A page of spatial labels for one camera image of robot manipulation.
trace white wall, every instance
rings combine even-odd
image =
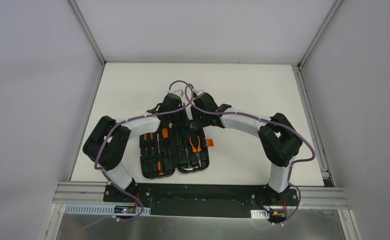
[[[65,0],[0,0],[0,240],[41,236],[100,70]]]
[[[297,63],[334,0],[77,0],[107,61]]]
[[[362,238],[390,239],[390,0],[346,0],[304,78]]]

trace pliers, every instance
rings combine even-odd
[[[195,147],[196,145],[192,142],[192,137],[189,137],[190,146],[192,146],[192,152],[196,153],[196,159],[198,159],[199,168],[201,168],[201,156],[199,155],[199,152],[201,152],[201,138],[199,136],[196,136],[198,138],[198,147]]]

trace red wire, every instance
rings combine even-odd
[[[137,201],[134,202],[133,207],[134,207],[134,208],[137,207]]]

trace orange tool handle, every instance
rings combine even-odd
[[[161,162],[160,161],[158,162],[158,171],[161,171]]]
[[[168,138],[168,129],[167,128],[164,128],[162,129],[162,138]]]
[[[193,146],[193,143],[192,143],[192,137],[189,137],[189,142],[190,142],[190,145],[192,146],[192,152],[200,152],[201,151],[201,139],[198,137],[198,148],[196,148],[195,146]]]

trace orange tab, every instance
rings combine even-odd
[[[164,128],[162,129],[162,138],[168,138],[168,129],[167,128]]]
[[[210,138],[210,139],[206,138],[205,140],[207,141],[207,147],[212,148],[214,146],[214,141],[212,140],[212,138]]]

